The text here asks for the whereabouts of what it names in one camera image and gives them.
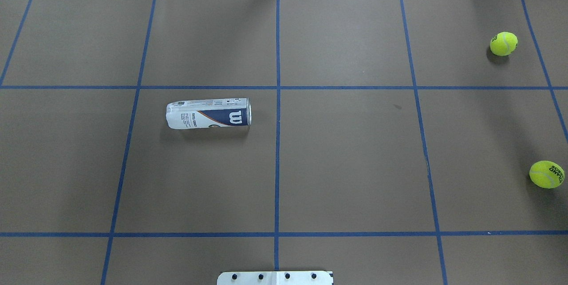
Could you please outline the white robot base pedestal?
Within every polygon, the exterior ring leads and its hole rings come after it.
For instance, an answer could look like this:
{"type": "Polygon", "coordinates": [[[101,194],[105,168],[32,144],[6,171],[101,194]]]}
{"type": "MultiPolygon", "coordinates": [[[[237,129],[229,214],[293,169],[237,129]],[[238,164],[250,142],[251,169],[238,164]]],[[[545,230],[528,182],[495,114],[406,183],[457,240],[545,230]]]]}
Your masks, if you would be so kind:
{"type": "Polygon", "coordinates": [[[333,285],[330,271],[235,271],[223,272],[217,285],[333,285]]]}

